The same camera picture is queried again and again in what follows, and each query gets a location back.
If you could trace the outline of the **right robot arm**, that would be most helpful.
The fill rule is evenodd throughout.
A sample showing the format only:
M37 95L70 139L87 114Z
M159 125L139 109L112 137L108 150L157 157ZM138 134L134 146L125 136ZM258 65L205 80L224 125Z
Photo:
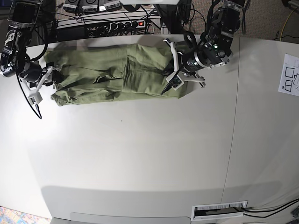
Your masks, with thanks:
M45 55L49 43L55 39L58 21L53 12L47 11L41 0L14 0L8 14L9 25L0 57L0 72L5 77L15 76L19 83L29 88L39 84L51 86L63 80L60 69L53 62L41 67L38 61ZM27 54L33 32L41 28L44 48L31 58Z

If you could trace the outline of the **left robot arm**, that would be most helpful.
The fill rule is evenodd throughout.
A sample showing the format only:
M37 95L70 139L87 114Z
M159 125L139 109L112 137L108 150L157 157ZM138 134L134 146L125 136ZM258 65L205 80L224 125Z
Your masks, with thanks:
M206 29L198 42L193 32L184 33L185 44L190 49L183 53L177 50L176 43L169 39L164 42L171 49L173 60L164 69L167 85L163 93L177 90L186 82L196 82L205 87L205 79L199 70L223 67L231 61L234 33L240 28L246 33L245 14L249 0L225 0L217 10L218 0L212 2L206 20Z

